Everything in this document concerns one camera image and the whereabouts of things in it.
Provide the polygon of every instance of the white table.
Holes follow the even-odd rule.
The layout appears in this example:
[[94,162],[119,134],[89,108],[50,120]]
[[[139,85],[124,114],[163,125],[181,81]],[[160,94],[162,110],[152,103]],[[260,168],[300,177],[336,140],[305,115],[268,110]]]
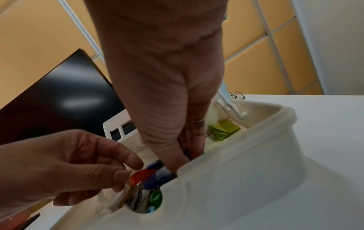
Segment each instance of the white table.
[[[296,110],[294,130],[306,156],[308,179],[224,229],[364,229],[364,96],[246,98]],[[66,210],[47,205],[27,230],[49,229]]]

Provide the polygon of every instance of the yellow-green paper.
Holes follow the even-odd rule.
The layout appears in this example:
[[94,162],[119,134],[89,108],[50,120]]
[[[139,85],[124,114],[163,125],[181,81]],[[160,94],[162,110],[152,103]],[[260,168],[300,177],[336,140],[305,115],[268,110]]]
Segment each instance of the yellow-green paper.
[[219,141],[222,141],[223,139],[238,132],[240,130],[240,127],[225,119],[215,124],[209,125],[209,130],[215,135],[215,137]]

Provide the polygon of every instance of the monitor screen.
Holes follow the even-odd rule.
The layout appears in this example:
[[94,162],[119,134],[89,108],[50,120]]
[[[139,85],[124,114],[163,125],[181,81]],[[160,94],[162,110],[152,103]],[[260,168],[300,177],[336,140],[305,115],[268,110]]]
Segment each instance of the monitor screen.
[[111,84],[81,49],[0,109],[0,144],[69,129],[105,136],[124,110]]

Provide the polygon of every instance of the white plastic box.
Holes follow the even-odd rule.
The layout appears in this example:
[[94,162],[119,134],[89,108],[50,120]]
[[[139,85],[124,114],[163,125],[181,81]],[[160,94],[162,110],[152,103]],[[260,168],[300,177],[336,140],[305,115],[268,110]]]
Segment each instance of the white plastic box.
[[[205,154],[160,188],[163,202],[155,212],[138,214],[124,206],[96,214],[99,196],[72,207],[52,229],[220,229],[297,188],[305,170],[292,129],[295,111],[248,100],[231,102],[246,113],[244,120],[214,102],[206,123],[232,118],[242,129],[222,142],[207,137]],[[137,130],[121,142],[145,167],[157,159]]]

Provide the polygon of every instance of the red marker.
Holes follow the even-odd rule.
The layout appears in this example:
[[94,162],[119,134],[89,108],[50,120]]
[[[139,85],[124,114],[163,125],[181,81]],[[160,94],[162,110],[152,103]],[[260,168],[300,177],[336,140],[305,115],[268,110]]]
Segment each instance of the red marker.
[[140,170],[140,171],[134,173],[130,177],[130,185],[132,185],[132,186],[138,185],[140,182],[145,181],[151,175],[155,174],[156,171],[157,171],[157,169],[143,169],[143,170]]

